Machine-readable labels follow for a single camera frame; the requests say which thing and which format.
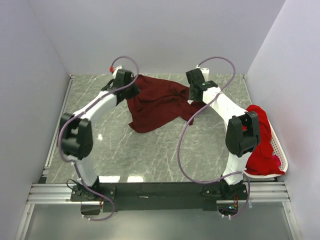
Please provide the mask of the dark red t shirt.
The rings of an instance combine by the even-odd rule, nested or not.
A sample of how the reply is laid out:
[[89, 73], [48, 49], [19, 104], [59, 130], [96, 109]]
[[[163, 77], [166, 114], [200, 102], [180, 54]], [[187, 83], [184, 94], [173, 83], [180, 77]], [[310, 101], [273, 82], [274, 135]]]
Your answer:
[[140, 93], [127, 100], [132, 122], [137, 133], [148, 133], [180, 117], [188, 121], [205, 104], [189, 103], [187, 86], [178, 82], [139, 75], [135, 81]]

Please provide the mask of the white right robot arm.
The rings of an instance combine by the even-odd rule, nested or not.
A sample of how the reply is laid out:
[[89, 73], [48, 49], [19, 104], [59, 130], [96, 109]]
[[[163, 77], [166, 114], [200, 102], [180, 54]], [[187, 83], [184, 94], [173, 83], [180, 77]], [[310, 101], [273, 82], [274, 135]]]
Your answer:
[[208, 75], [207, 68], [186, 72], [189, 99], [208, 104], [225, 124], [228, 160], [222, 174], [224, 178], [219, 181], [219, 194], [230, 200], [241, 190], [249, 157], [261, 142], [259, 116], [234, 103], [215, 82], [206, 80]]

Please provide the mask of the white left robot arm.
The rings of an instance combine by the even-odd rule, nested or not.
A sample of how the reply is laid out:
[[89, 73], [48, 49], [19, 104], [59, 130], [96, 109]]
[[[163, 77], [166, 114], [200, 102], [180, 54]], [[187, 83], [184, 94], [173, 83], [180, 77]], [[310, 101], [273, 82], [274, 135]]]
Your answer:
[[93, 100], [74, 113], [66, 112], [61, 116], [57, 140], [59, 154], [63, 161], [73, 165], [79, 188], [88, 201], [103, 196], [99, 176], [89, 158], [94, 146], [93, 127], [106, 112], [140, 93], [137, 78], [137, 74], [118, 67]]

